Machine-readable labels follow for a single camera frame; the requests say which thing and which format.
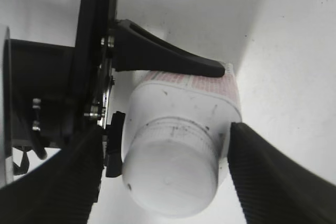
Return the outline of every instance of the white wall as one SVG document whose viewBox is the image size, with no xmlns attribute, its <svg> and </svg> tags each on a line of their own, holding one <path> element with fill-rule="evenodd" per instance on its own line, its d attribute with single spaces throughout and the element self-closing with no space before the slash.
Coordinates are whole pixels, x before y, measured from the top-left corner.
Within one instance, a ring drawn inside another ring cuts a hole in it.
<svg viewBox="0 0 336 224">
<path fill-rule="evenodd" d="M 79 0 L 0 0 L 12 37 L 73 45 Z M 120 0 L 129 18 L 193 53 L 233 62 L 244 121 L 299 164 L 336 184 L 335 0 Z M 119 74 L 114 109 L 134 76 Z M 89 223 L 244 223 L 230 178 L 196 217 L 139 208 L 121 179 L 103 179 Z"/>
</svg>

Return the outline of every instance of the bottle cap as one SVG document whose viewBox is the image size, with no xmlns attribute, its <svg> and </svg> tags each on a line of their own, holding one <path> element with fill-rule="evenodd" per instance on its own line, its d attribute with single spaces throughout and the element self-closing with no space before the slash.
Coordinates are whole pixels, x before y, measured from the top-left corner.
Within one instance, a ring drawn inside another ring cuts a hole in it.
<svg viewBox="0 0 336 224">
<path fill-rule="evenodd" d="M 218 157 L 210 136 L 195 123 L 158 119 L 141 128 L 123 165 L 123 182 L 150 212 L 192 216 L 213 200 Z"/>
</svg>

